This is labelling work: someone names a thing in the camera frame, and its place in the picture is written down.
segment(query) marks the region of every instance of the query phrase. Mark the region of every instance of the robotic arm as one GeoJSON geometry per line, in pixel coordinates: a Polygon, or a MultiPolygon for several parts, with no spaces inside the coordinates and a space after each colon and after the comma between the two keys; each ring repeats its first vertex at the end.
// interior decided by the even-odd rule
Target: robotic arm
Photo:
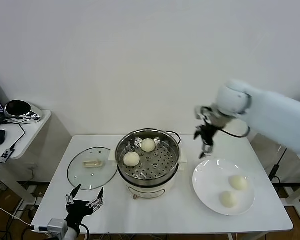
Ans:
{"type": "Polygon", "coordinates": [[[232,80],[219,89],[215,104],[196,107],[195,115],[205,122],[194,135],[202,138],[200,158],[212,152],[214,135],[232,119],[243,120],[258,133],[300,154],[300,102],[278,93],[232,80]]]}
{"type": "Polygon", "coordinates": [[[48,233],[52,238],[48,239],[57,239],[57,240],[75,240],[80,234],[80,226],[83,226],[88,234],[89,239],[89,229],[87,226],[82,224],[84,217],[92,215],[97,210],[99,210],[104,202],[104,188],[101,189],[98,196],[92,201],[82,201],[74,200],[76,197],[81,184],[72,190],[70,195],[65,196],[65,208],[68,212],[68,215],[65,220],[62,219],[51,219],[46,227],[42,226],[31,226],[31,230],[38,228],[39,232],[48,233]]]}

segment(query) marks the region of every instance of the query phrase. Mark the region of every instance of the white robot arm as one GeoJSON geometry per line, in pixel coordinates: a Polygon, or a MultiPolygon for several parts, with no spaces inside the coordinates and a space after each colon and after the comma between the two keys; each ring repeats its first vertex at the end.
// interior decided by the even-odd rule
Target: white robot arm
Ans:
{"type": "Polygon", "coordinates": [[[197,107],[195,113],[198,119],[205,118],[205,126],[196,133],[202,137],[203,153],[212,151],[214,134],[237,118],[258,133],[300,154],[300,102],[291,98],[232,80],[219,89],[216,104],[197,107]]]}

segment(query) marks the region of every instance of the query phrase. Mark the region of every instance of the wooden floor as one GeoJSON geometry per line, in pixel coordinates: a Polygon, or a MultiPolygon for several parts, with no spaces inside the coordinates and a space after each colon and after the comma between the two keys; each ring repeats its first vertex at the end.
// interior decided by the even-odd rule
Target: wooden floor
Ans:
{"type": "MultiPolygon", "coordinates": [[[[39,186],[35,193],[35,197],[43,197],[47,186],[39,186]]],[[[281,189],[279,191],[280,197],[287,197],[284,190],[281,189]]],[[[6,211],[13,211],[14,208],[18,205],[20,198],[15,195],[11,190],[6,190],[0,193],[0,207],[5,209],[6,211]]],[[[294,228],[291,231],[285,232],[272,232],[267,234],[266,238],[262,237],[260,240],[300,240],[300,219],[294,210],[293,207],[286,208],[290,218],[292,219],[294,228]]],[[[0,210],[0,231],[5,231],[10,216],[3,211],[0,210]]],[[[30,218],[28,217],[28,212],[26,211],[22,215],[22,220],[27,223],[31,223],[30,218]]],[[[11,233],[11,238],[13,240],[20,240],[22,232],[27,226],[18,220],[13,220],[10,226],[9,232],[11,233]]],[[[4,237],[5,233],[0,232],[0,238],[4,237]]],[[[239,240],[243,234],[238,234],[237,239],[239,240]]],[[[103,240],[110,240],[109,235],[92,235],[90,240],[98,240],[102,237],[103,240]]],[[[167,237],[169,240],[227,240],[228,237],[225,234],[222,235],[156,235],[155,237],[159,237],[162,240],[166,240],[167,237]]],[[[28,230],[24,235],[24,240],[44,240],[47,239],[48,236],[45,234],[34,233],[28,230]]],[[[131,235],[111,235],[111,240],[130,240],[132,238],[131,235]]],[[[84,239],[84,235],[79,237],[80,240],[84,239]]],[[[156,240],[156,238],[148,235],[135,235],[133,236],[133,240],[156,240]]]]}

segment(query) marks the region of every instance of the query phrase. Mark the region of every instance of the small white table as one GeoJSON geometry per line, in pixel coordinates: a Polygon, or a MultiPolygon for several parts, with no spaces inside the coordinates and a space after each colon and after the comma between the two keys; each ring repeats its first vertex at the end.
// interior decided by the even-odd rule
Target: small white table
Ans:
{"type": "MultiPolygon", "coordinates": [[[[113,149],[123,136],[74,136],[53,176],[40,207],[32,221],[35,228],[46,227],[53,219],[65,219],[66,194],[73,186],[68,182],[67,169],[80,152],[93,147],[113,149]]],[[[184,171],[176,174],[175,183],[167,193],[154,199],[133,200],[117,172],[104,186],[104,205],[83,219],[92,234],[229,234],[250,233],[246,240],[256,240],[268,232],[286,231],[293,224],[273,188],[264,168],[246,138],[233,138],[223,133],[215,137],[215,157],[228,159],[243,168],[253,179],[255,202],[240,216],[225,216],[206,207],[197,197],[192,175],[203,161],[201,141],[182,135],[181,148],[186,154],[184,171]]],[[[80,190],[78,200],[91,201],[99,193],[80,190]]]]}
{"type": "MultiPolygon", "coordinates": [[[[51,112],[48,110],[43,110],[43,118],[36,123],[22,124],[25,131],[25,135],[21,140],[15,145],[15,151],[11,155],[8,161],[16,161],[21,158],[28,147],[31,145],[33,140],[36,138],[40,130],[46,124],[48,119],[51,117],[51,112]]],[[[0,145],[0,157],[6,149],[9,149],[23,134],[23,131],[17,124],[4,124],[0,126],[0,130],[5,130],[5,141],[0,145]]],[[[20,196],[23,201],[20,202],[18,206],[19,210],[23,210],[27,205],[40,204],[41,198],[37,199],[31,194],[35,191],[36,186],[30,186],[28,190],[25,190],[15,179],[15,177],[5,168],[5,164],[0,163],[0,181],[4,183],[8,188],[14,191],[18,196],[20,196]]],[[[20,217],[22,211],[17,212],[16,216],[20,217]]]]}
{"type": "Polygon", "coordinates": [[[300,218],[300,188],[294,191],[291,187],[285,186],[284,190],[288,197],[281,199],[282,204],[286,207],[294,207],[300,218]]]}

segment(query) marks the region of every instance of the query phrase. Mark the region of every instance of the pot handle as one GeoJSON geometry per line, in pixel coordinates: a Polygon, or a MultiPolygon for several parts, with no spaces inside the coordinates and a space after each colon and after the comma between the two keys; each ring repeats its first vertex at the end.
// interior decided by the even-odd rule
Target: pot handle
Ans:
{"type": "Polygon", "coordinates": [[[171,134],[174,134],[174,135],[176,135],[177,137],[178,137],[178,139],[179,139],[179,142],[178,142],[178,144],[180,144],[181,143],[181,137],[179,136],[179,134],[178,133],[176,133],[175,131],[165,131],[166,133],[171,133],[171,134]]]}

